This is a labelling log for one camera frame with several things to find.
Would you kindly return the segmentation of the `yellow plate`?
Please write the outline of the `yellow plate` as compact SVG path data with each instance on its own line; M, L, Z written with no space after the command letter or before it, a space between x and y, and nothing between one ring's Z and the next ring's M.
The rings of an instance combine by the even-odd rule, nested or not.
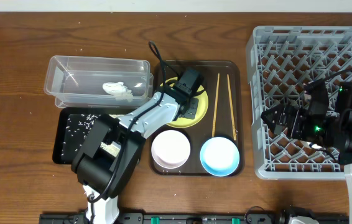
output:
M198 89L198 91L201 91L201 90L203 90L203 93L194 97L194 99L198 100L197 110L195 112L194 118L190 119L190 118L178 117L175 121L168 123L167 124L168 126L173 128L189 128L193 125L198 124L205 117L205 114L208 110L209 99L208 99L208 94L205 91L203 85L201 85Z

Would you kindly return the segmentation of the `white bowl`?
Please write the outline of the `white bowl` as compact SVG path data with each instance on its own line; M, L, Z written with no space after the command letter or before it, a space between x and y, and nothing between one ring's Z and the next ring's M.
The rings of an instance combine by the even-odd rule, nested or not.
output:
M176 169L182 166L188 160L190 153L190 141L186 135L176 130L159 133L151 145L152 158L166 169Z

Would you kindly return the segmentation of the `wooden chopstick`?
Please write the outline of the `wooden chopstick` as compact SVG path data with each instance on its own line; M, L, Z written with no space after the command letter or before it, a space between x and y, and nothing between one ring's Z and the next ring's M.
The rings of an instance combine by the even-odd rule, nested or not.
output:
M229 78L229 74L227 74L227 84L228 84L228 98L229 98L229 107L230 107L230 116L231 116L231 127L232 127L232 133L233 133L233 140L236 141L236 126L234 122L234 109L233 109L233 99L232 99L232 94L231 94L231 82Z
M215 130L216 130L216 117L217 117L217 108L218 108L219 85L220 85L220 74L218 73L217 81L216 81L214 112L213 112L213 125L212 125L212 132L211 132L212 137L215 136Z

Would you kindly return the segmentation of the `light blue bowl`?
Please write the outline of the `light blue bowl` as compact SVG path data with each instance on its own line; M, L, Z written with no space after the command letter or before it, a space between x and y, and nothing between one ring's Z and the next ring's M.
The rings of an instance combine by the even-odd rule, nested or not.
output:
M238 147L228 138L210 138L200 149L200 162L202 167L213 176L229 176L239 166Z

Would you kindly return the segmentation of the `white tissue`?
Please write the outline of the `white tissue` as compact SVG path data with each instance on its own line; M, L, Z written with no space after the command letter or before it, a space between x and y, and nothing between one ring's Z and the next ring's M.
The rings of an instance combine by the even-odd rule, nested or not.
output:
M102 88L116 100L130 100L133 97L132 91L123 82L107 82Z

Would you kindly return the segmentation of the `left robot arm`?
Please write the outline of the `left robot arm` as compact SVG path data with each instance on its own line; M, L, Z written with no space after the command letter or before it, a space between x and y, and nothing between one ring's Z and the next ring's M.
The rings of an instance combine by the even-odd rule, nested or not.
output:
M117 118L102 114L95 121L71 164L87 195L86 223L116 221L118 195L129 182L146 139L188 110L203 80L188 68L173 86L163 84L138 109Z

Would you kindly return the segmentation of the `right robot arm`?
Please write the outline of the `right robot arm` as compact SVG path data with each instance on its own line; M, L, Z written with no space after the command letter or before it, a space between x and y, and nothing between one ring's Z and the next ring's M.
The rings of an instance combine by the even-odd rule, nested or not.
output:
M290 104L274 106L261 114L261 119L275 135L287 131L287 137L316 145L320 152L332 147L338 150L336 161L343 165L348 186L352 223L352 82L341 82L335 104L338 116L328 115L329 97L324 80L304 87L310 97L307 109Z

